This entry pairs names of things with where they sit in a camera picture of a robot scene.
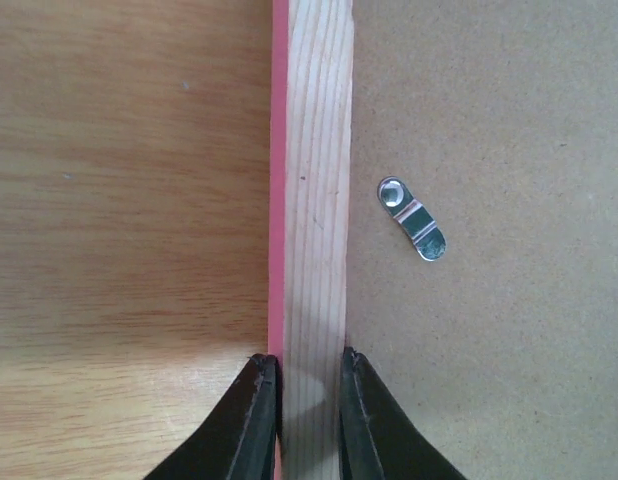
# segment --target black tool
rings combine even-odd
[[[146,480],[271,480],[282,382],[252,356],[204,423]],[[343,480],[466,480],[416,430],[367,357],[345,348],[340,383]]]

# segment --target light wood panel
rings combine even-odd
[[[337,389],[345,333],[351,2],[292,0],[288,28],[284,475],[326,480],[339,478]]]
[[[0,0],[0,478],[137,478],[264,351],[271,4]]]

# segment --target shiny metal clip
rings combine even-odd
[[[438,225],[425,207],[396,177],[387,177],[378,185],[378,198],[413,242],[422,258],[429,262],[442,257],[447,244]]]

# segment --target metal bracket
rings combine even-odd
[[[398,222],[422,258],[439,259],[447,248],[445,237],[425,207],[397,177],[387,177],[378,185],[378,199]]]

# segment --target wooden board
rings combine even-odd
[[[288,36],[284,282],[272,279],[272,288],[284,288],[284,474],[335,479],[337,389],[345,334],[351,2],[292,0],[288,22],[284,14],[276,20],[274,39],[284,42]],[[279,33],[285,28],[287,35]],[[272,113],[274,128],[281,128],[275,107]],[[274,176],[282,169],[276,135],[282,132],[272,132],[272,168],[278,169]],[[280,192],[272,195],[282,199]],[[282,224],[279,218],[274,222]]]
[[[271,10],[0,0],[0,478],[141,478],[266,349]]]

